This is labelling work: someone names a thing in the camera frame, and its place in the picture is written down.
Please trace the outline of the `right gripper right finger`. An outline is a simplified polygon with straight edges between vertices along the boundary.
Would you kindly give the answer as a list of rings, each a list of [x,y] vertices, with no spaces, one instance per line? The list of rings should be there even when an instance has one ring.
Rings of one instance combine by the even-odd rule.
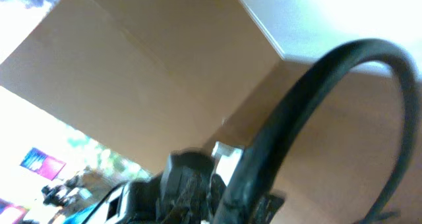
[[[213,221],[226,189],[226,184],[218,174],[210,178],[210,220]],[[258,202],[251,217],[252,224],[269,224],[284,205],[284,195],[267,193]]]

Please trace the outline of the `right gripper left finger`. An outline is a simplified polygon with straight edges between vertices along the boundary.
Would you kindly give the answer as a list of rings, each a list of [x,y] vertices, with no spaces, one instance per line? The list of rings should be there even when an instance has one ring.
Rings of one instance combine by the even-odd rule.
[[[160,181],[156,219],[160,223],[201,223],[208,218],[207,191],[214,159],[200,152],[169,155]]]

